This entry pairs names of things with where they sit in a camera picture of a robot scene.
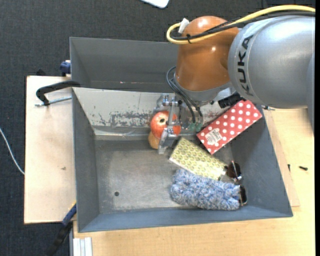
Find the apple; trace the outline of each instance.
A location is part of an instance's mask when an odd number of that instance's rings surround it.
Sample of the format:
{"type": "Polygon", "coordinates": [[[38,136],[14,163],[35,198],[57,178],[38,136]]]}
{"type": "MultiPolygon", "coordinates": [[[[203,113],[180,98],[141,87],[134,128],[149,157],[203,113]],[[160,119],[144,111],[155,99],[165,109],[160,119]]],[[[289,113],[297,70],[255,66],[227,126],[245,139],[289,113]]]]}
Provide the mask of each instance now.
{"type": "Polygon", "coordinates": [[[154,134],[150,131],[149,136],[148,136],[148,142],[149,142],[151,148],[157,150],[159,147],[160,139],[156,138],[154,136],[154,134]]]}
{"type": "MultiPolygon", "coordinates": [[[[169,111],[160,111],[156,113],[151,122],[150,122],[150,128],[152,134],[157,138],[160,139],[161,135],[164,131],[164,129],[168,126],[167,121],[169,119],[169,111]]],[[[173,121],[177,119],[177,115],[173,114],[173,121]]],[[[173,126],[173,133],[175,135],[179,135],[181,132],[181,126],[175,125],[173,126]]]]}

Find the black carpet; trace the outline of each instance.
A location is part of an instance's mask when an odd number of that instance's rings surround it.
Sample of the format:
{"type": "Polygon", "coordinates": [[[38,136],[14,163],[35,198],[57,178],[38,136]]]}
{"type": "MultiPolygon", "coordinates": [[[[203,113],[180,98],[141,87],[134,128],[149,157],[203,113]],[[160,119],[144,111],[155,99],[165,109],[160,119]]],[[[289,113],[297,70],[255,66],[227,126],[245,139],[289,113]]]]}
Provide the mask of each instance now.
{"type": "MultiPolygon", "coordinates": [[[[294,1],[269,1],[287,4],[294,1]]],[[[296,1],[315,7],[314,1],[296,1]]],[[[164,42],[183,17],[226,20],[267,6],[261,0],[170,0],[158,9],[140,0],[0,0],[0,127],[17,162],[25,162],[25,77],[39,69],[60,76],[69,56],[69,37],[164,42]]],[[[24,177],[0,136],[0,256],[40,256],[59,224],[24,225],[24,177]]],[[[57,256],[69,254],[65,243],[57,256]]]]}

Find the blue yarn toy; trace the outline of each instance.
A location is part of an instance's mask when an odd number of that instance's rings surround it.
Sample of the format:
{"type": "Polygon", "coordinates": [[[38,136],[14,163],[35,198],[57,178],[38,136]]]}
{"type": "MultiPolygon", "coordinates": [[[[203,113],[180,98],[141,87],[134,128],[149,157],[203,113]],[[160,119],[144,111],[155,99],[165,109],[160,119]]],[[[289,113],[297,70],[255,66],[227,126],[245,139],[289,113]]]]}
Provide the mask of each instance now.
{"type": "Polygon", "coordinates": [[[240,187],[178,169],[172,177],[170,196],[183,206],[207,210],[237,210],[240,207],[240,187]]]}

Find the white object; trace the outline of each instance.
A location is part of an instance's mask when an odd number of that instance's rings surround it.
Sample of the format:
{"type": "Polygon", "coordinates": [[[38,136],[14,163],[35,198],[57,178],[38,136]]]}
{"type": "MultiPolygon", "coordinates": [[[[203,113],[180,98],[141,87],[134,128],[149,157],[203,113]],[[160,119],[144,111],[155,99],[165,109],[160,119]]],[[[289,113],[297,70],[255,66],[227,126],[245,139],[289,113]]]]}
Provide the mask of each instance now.
{"type": "Polygon", "coordinates": [[[73,256],[93,256],[92,252],[92,238],[86,237],[84,239],[73,239],[73,256]]]}
{"type": "Polygon", "coordinates": [[[182,34],[185,31],[185,28],[186,28],[186,26],[188,26],[189,23],[190,23],[189,20],[187,20],[186,18],[183,18],[183,20],[180,23],[178,33],[182,34]]]}
{"type": "Polygon", "coordinates": [[[169,0],[141,0],[141,1],[146,2],[158,8],[165,8],[169,3],[169,0]]]}

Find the red apple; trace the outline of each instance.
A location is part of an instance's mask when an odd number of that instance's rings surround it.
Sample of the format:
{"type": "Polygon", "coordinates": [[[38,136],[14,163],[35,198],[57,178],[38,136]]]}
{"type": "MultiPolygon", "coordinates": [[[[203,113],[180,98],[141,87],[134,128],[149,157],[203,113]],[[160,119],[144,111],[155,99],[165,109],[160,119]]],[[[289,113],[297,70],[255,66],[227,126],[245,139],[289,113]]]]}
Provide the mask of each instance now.
{"type": "MultiPolygon", "coordinates": [[[[156,113],[150,123],[150,128],[152,134],[157,138],[160,139],[162,132],[168,126],[167,121],[169,119],[169,111],[160,111],[156,113]]],[[[173,114],[173,121],[177,119],[177,115],[173,114]]],[[[173,133],[175,135],[179,135],[181,132],[181,126],[175,125],[173,126],[173,133]]]]}

